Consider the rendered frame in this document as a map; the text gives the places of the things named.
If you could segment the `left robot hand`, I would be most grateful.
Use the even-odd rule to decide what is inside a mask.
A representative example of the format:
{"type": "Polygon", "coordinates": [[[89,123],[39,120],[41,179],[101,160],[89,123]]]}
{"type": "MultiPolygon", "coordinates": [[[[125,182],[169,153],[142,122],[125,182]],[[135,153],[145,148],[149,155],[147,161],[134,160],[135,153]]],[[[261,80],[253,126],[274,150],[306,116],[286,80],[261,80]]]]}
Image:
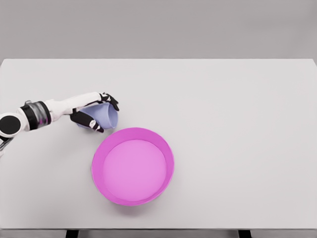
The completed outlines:
{"type": "Polygon", "coordinates": [[[108,93],[86,93],[62,101],[62,115],[69,115],[72,122],[103,133],[103,129],[93,117],[80,112],[84,107],[94,104],[110,103],[119,112],[118,101],[108,93]]]}

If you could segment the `light blue cup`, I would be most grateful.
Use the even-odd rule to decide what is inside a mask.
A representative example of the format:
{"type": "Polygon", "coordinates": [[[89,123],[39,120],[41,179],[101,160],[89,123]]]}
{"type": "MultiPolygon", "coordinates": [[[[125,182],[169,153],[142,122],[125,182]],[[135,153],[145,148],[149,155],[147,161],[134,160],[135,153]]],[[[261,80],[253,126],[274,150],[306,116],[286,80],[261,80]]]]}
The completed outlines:
{"type": "Polygon", "coordinates": [[[110,103],[94,104],[80,110],[95,119],[103,129],[113,129],[118,124],[118,111],[110,103]]]}

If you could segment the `pink round plate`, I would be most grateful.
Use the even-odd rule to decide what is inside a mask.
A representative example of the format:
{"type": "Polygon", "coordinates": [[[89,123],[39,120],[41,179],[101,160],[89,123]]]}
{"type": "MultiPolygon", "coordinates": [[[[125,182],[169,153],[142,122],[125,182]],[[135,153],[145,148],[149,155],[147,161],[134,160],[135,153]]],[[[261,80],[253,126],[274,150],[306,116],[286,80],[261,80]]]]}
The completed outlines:
{"type": "Polygon", "coordinates": [[[122,206],[139,206],[166,190],[174,173],[174,155],[159,134],[145,128],[126,128],[98,146],[91,172],[96,188],[106,199],[122,206]]]}

